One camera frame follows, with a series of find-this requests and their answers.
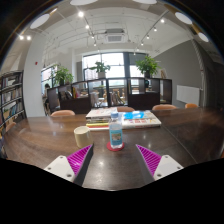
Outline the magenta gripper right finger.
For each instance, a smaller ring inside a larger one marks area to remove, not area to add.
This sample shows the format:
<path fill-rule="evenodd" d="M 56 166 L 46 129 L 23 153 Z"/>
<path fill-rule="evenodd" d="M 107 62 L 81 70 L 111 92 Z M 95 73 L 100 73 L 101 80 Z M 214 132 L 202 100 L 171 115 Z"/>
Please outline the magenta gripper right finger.
<path fill-rule="evenodd" d="M 145 181 L 159 180 L 183 168 L 169 155 L 160 156 L 141 145 L 136 145 L 136 147 L 137 160 Z"/>

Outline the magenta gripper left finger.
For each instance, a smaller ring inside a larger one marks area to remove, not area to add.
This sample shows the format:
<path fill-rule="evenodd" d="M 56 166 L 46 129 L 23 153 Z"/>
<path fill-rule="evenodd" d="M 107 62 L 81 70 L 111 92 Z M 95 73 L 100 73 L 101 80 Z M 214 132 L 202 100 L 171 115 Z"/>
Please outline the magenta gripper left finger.
<path fill-rule="evenodd" d="M 93 145 L 88 145 L 69 156 L 58 156 L 44 170 L 81 186 L 92 156 Z"/>

